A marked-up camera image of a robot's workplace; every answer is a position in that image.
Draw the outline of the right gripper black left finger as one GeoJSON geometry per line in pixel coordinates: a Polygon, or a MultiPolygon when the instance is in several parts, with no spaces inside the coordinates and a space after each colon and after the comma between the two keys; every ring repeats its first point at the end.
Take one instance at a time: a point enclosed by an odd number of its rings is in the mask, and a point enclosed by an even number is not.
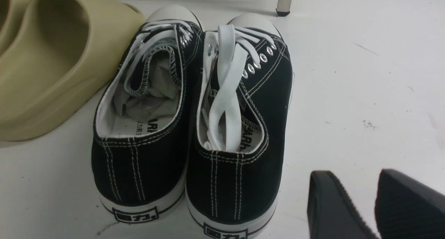
{"type": "Polygon", "coordinates": [[[311,239],[377,239],[331,171],[310,173],[307,221],[311,239]]]}

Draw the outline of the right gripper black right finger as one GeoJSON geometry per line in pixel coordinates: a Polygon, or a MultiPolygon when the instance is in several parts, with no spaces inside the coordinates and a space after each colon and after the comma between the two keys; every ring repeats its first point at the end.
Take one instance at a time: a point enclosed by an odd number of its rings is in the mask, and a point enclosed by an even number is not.
{"type": "Polygon", "coordinates": [[[394,169],[379,175],[374,208],[383,239],[443,239],[445,197],[394,169]]]}

